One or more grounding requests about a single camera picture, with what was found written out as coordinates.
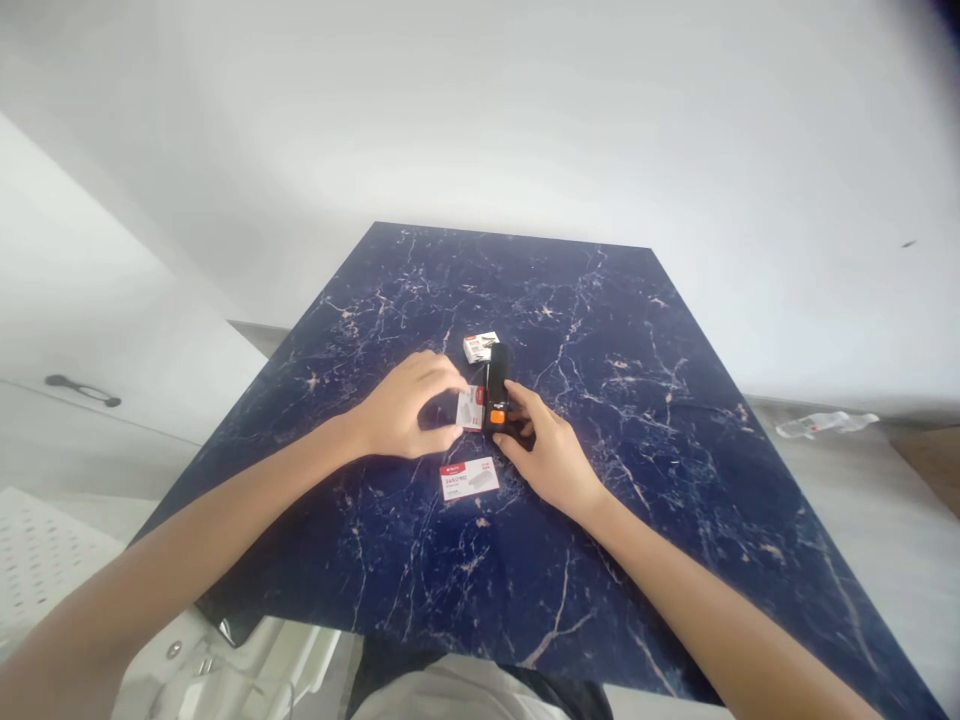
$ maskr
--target marble table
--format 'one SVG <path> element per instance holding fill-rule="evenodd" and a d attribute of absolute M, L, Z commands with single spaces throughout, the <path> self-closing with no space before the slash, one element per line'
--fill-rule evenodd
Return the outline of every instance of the marble table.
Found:
<path fill-rule="evenodd" d="M 144 532 L 353 406 L 414 350 L 479 381 L 461 341 L 488 330 L 633 512 L 886 717 L 945 717 L 647 249 L 375 224 Z M 438 468 L 487 455 L 500 490 L 445 503 Z M 446 456 L 344 468 L 204 603 L 719 702 L 611 558 L 479 434 Z"/>

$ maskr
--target black stapler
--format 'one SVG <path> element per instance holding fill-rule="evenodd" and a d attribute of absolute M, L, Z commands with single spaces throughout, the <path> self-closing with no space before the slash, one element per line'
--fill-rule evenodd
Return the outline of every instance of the black stapler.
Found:
<path fill-rule="evenodd" d="M 510 396 L 503 381 L 510 370 L 510 350 L 504 343 L 490 346 L 490 362 L 487 363 L 487 376 L 484 381 L 483 427 L 488 437 L 502 432 L 510 435 L 527 450 L 533 448 L 536 436 L 520 437 L 520 431 L 526 424 L 523 420 L 511 422 L 509 419 Z"/>

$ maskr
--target gray floor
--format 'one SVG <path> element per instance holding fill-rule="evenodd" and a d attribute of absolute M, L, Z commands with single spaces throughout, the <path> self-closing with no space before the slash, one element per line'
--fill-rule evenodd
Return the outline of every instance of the gray floor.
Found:
<path fill-rule="evenodd" d="M 257 328 L 255 344 L 269 356 L 284 331 Z M 947 714 L 960 720 L 960 521 L 890 446 L 891 433 L 912 428 L 887 423 L 786 440 L 774 425 L 812 410 L 748 400 L 901 647 Z M 298 706 L 298 717 L 342 717 L 358 650 L 357 639 L 345 635 L 323 687 Z M 636 690 L 607 686 L 607 694 L 618 720 L 730 717 L 723 708 Z"/>

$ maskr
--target hand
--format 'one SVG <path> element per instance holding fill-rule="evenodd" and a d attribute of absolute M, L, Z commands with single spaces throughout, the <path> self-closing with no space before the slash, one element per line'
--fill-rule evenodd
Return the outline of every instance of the hand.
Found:
<path fill-rule="evenodd" d="M 536 432 L 531 452 L 509 435 L 496 433 L 493 440 L 534 491 L 577 523 L 583 525 L 608 496 L 606 488 L 590 467 L 570 423 L 543 404 L 533 390 L 520 383 L 504 383 L 510 399 L 518 406 L 511 419 L 529 420 L 521 436 Z"/>
<path fill-rule="evenodd" d="M 417 422 L 427 400 L 447 390 L 467 392 L 468 386 L 446 355 L 424 350 L 397 365 L 345 416 L 360 454 L 417 458 L 449 450 L 463 428 L 421 430 Z"/>

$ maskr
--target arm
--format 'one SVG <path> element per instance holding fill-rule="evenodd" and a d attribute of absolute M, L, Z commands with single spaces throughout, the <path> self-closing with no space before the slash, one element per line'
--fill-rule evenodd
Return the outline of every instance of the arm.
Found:
<path fill-rule="evenodd" d="M 58 605 L 0 667 L 10 717 L 107 718 L 127 665 L 307 490 L 363 455 L 419 457 L 461 429 L 421 431 L 431 397 L 467 383 L 416 353 L 356 408 L 227 480 L 168 519 Z"/>
<path fill-rule="evenodd" d="M 495 436 L 548 503 L 616 558 L 663 616 L 735 717 L 878 718 L 853 690 L 742 595 L 641 522 L 597 478 L 570 424 L 507 381 L 537 442 Z"/>

